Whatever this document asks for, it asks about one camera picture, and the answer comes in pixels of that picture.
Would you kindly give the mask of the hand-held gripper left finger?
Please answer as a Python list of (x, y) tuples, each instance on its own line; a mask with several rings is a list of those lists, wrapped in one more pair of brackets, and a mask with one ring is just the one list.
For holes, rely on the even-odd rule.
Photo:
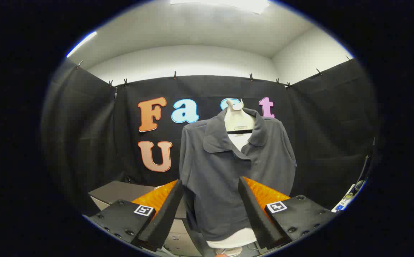
[(83, 218), (125, 244), (155, 252), (168, 237), (183, 193), (182, 182), (174, 180), (135, 200), (117, 200)]

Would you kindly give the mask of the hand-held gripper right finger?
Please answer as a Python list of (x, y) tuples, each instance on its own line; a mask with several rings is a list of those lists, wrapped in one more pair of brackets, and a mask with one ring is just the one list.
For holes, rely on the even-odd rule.
[(297, 241), (337, 216), (305, 195), (289, 197), (247, 177), (239, 178), (238, 190), (261, 248)]

